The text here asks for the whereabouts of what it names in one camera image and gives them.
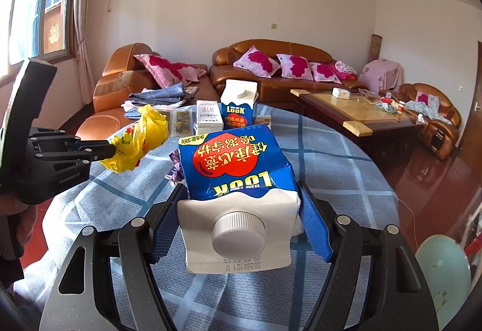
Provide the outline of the person's left hand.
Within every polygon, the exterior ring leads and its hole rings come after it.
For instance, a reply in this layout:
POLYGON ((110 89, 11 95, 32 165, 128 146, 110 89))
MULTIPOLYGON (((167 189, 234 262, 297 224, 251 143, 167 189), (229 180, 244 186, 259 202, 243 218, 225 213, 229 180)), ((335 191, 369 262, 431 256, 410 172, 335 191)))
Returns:
POLYGON ((1 194, 0 199, 1 216, 18 215, 20 217, 16 228, 16 236, 20 245, 26 245, 33 234, 34 225, 38 217, 38 207, 22 203, 12 192, 1 194))

